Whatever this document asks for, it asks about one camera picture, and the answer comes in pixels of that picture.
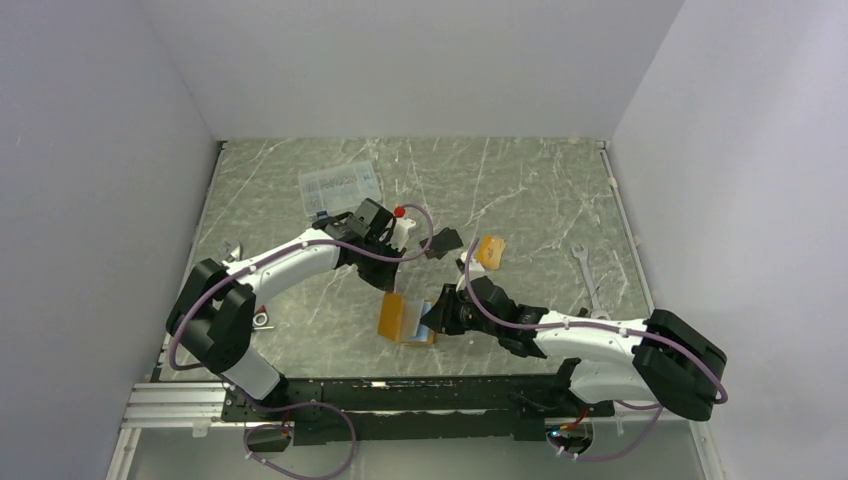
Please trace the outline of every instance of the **marble tabletop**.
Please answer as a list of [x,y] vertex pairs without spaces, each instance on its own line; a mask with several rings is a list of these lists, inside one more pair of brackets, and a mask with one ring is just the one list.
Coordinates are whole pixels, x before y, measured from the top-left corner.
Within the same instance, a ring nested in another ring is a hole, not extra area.
[[[220,260],[225,239],[249,257],[309,228],[298,174],[371,161],[389,208],[419,203],[436,231],[457,229],[466,246],[475,236],[506,239],[501,268],[490,274],[516,302],[563,313],[589,307],[571,255],[589,249],[603,307],[613,318],[644,317],[648,307],[621,215],[596,142],[577,138],[288,138],[229,141],[220,157],[193,261]],[[412,234],[426,236],[423,221]],[[409,299],[438,298],[456,281],[454,259],[402,264],[396,290]],[[549,373],[562,359],[519,358],[476,332],[438,336],[432,346],[400,346],[376,333],[382,292],[353,267],[317,275],[267,305],[273,330],[253,346],[289,377],[368,377]],[[181,351],[181,363],[188,353]],[[204,370],[162,380],[214,378]]]

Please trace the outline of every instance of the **small box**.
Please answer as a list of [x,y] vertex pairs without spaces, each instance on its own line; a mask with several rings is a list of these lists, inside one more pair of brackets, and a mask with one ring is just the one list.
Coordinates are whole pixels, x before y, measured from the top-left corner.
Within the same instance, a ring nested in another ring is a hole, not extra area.
[[383,295],[377,334],[402,345],[432,345],[436,334],[421,325],[421,316],[432,308],[424,300],[404,301],[396,293]]
[[302,173],[297,177],[303,212],[338,214],[358,207],[366,198],[383,199],[380,183],[371,162],[354,162],[338,167]]

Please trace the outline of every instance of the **metal ring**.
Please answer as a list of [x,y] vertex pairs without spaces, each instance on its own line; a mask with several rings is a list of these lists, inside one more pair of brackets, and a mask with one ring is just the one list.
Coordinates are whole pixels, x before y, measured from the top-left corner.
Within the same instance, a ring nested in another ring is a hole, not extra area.
[[253,316],[253,326],[254,327],[264,327],[268,324],[268,314],[265,312],[259,312]]

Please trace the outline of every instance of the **orange block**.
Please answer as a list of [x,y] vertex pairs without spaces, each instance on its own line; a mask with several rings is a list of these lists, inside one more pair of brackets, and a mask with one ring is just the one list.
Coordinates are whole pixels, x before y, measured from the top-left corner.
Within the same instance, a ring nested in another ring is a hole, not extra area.
[[494,235],[486,235],[477,250],[477,261],[484,268],[497,270],[501,268],[501,255],[506,248],[506,240]]
[[380,318],[377,320],[377,335],[401,345],[432,345],[436,340],[436,335],[432,331],[429,332],[425,341],[406,341],[418,329],[422,307],[423,302],[421,301],[412,301],[405,304],[400,295],[386,292],[383,295]]

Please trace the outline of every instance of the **metal part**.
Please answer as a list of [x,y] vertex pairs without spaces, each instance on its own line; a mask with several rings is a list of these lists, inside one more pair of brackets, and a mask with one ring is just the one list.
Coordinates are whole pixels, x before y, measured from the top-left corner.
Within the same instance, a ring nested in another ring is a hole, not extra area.
[[574,246],[571,247],[571,254],[574,255],[574,258],[580,260],[580,271],[583,273],[583,280],[586,282],[586,288],[589,290],[589,298],[592,300],[592,312],[590,316],[592,318],[610,320],[609,313],[601,306],[601,299],[595,287],[595,279],[592,278],[592,271],[589,270],[589,249],[583,245],[580,245],[579,249]]
[[112,463],[106,473],[106,480],[124,480],[129,477],[135,448],[141,436],[140,428],[127,428],[118,433],[118,443],[112,455]]
[[224,263],[238,262],[241,260],[241,243],[236,240],[224,240],[218,247],[218,253]]
[[701,461],[701,468],[704,469],[704,478],[725,480],[727,477],[724,475],[724,467],[721,465],[721,457],[716,449],[710,425],[706,422],[689,422],[689,428],[692,432],[695,451]]
[[[602,148],[598,151],[598,154],[601,157],[601,161],[604,164],[604,168],[607,171],[607,176],[609,178],[615,178],[612,171],[612,166],[610,165],[609,155],[607,154],[607,149],[609,146]],[[639,249],[636,248],[638,245],[636,244],[635,236],[633,235],[633,230],[630,228],[630,222],[627,221],[627,212],[624,211],[624,202],[621,200],[621,192],[618,189],[618,182],[614,187],[611,186],[612,196],[615,198],[615,205],[618,207],[618,213],[621,215],[621,223],[624,225],[624,234],[627,237],[627,243],[630,245],[630,254],[633,255],[634,264],[636,264],[636,277],[639,278],[639,285],[642,287],[642,295],[645,297],[645,303],[648,305],[648,311],[652,311],[654,309],[654,299],[651,297],[651,289],[648,286],[648,280],[645,277],[645,269],[642,268],[642,260],[639,258]]]
[[[287,390],[289,403],[306,403],[322,399],[321,384],[315,382],[295,382],[289,384]],[[247,404],[240,393],[227,393],[227,400],[221,410],[221,420],[225,422],[265,421],[281,420],[285,415],[283,412],[268,415],[260,415]],[[320,407],[303,407],[291,410],[289,414],[293,422],[314,422],[321,416]]]
[[221,421],[227,390],[221,382],[137,383],[130,394],[121,429],[243,427]]
[[268,312],[260,311],[253,316],[253,329],[256,327],[264,327],[268,324]]

